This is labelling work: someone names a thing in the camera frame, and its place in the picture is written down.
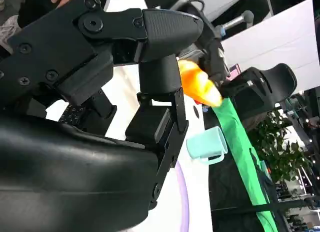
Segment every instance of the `purple line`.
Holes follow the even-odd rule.
[[[175,169],[176,169],[175,171],[176,171],[176,176],[179,184],[179,190],[181,195],[181,205],[182,205],[180,232],[188,232],[189,216],[190,216],[189,215],[189,198],[188,198],[188,191],[187,191],[185,176],[179,161],[176,162]]]

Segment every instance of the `textured grip pad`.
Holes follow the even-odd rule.
[[[143,10],[148,41],[142,62],[162,58],[180,52],[194,43],[202,33],[200,18],[178,11]]]

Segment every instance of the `white table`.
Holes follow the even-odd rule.
[[[121,11],[132,7],[146,8],[144,0],[110,0],[107,11]],[[139,104],[136,94],[139,92],[138,66],[114,68],[114,76],[103,88],[110,102],[117,105],[117,112],[106,133],[107,137],[124,140],[125,130],[135,115]],[[48,109],[47,118],[58,120],[67,103],[59,101]],[[197,108],[200,118],[194,112]],[[186,138],[204,131],[201,105],[185,96],[186,117],[189,130]],[[188,156],[186,141],[179,158],[184,173],[189,199],[189,231],[212,232],[211,209],[209,200],[209,168],[200,162],[192,161]],[[134,232],[180,232],[182,224],[181,194],[177,181],[177,170],[171,169],[165,179],[157,207],[149,212],[148,218],[140,225],[130,229]]]

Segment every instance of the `white surface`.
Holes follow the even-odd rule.
[[[204,0],[204,14],[212,21],[228,10],[239,0]]]
[[[267,70],[285,63],[297,77],[295,93],[320,85],[312,0],[306,0],[222,42],[228,66]]]
[[[128,8],[145,8],[144,0],[110,0],[107,11],[122,11]],[[117,105],[117,112],[106,133],[107,137],[125,139],[125,130],[135,115],[139,104],[136,94],[139,92],[138,66],[114,68],[114,75],[102,89],[110,102]],[[67,103],[59,101],[50,107],[48,119],[58,120],[63,114]],[[194,113],[197,107],[198,119]],[[204,130],[201,105],[185,97],[186,117],[189,120],[189,130],[186,138]],[[209,168],[198,162],[191,161],[184,142],[178,158],[183,170],[189,197],[189,232],[212,232],[211,209],[209,200]],[[149,212],[147,219],[140,225],[128,231],[133,232],[180,232],[181,226],[181,196],[175,169],[171,169],[165,179],[157,207]]]

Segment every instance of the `chair backrest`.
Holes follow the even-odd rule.
[[[251,67],[232,82],[221,87],[223,96],[230,97],[241,120],[274,109],[297,87],[297,79],[285,64],[266,71]]]
[[[281,102],[293,94],[297,88],[297,78],[286,64],[278,64],[272,69],[260,71],[271,88],[275,102]]]

